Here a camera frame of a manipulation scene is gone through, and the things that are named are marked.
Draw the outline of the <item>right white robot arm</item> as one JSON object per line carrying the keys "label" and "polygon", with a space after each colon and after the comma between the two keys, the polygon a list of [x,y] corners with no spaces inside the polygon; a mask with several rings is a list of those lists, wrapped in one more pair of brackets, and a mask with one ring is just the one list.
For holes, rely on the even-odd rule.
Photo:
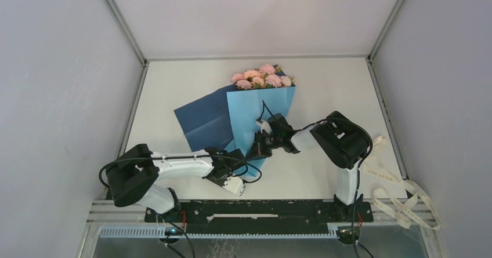
{"label": "right white robot arm", "polygon": [[269,130],[262,128],[254,134],[247,159],[269,158],[272,151],[282,148],[298,154],[315,146],[320,147],[337,167],[335,213],[343,221],[352,220],[359,211],[357,202],[362,197],[359,189],[359,166],[372,151],[370,135],[338,111],[301,129],[294,129],[280,114],[265,121]]}

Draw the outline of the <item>pink flower bunch stem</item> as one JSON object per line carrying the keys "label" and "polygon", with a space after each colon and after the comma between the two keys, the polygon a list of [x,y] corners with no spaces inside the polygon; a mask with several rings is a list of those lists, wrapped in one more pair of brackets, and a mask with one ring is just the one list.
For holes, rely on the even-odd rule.
{"label": "pink flower bunch stem", "polygon": [[281,76],[280,81],[281,81],[281,86],[283,88],[295,86],[295,78],[294,77]]}

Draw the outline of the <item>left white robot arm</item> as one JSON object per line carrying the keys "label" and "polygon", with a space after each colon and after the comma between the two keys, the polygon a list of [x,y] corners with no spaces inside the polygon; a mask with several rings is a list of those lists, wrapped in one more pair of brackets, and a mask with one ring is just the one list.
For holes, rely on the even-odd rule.
{"label": "left white robot arm", "polygon": [[142,205],[167,221],[175,221],[182,212],[176,192],[159,186],[158,181],[195,176],[241,195],[245,181],[235,171],[243,166],[248,162],[239,149],[227,152],[207,147],[185,154],[162,154],[143,143],[104,165],[98,178],[111,192],[116,207]]}

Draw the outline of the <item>blue wrapping paper sheet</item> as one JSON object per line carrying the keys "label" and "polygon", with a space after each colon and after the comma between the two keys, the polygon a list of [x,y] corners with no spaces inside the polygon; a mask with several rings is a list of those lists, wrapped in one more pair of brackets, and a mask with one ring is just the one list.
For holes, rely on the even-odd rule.
{"label": "blue wrapping paper sheet", "polygon": [[[240,149],[246,157],[254,134],[260,131],[256,121],[267,121],[277,113],[286,118],[294,93],[295,86],[238,90],[231,83],[175,109],[174,114],[191,150],[206,146],[226,151]],[[265,159],[247,160],[248,166],[237,169],[235,174],[254,179],[259,176]]]}

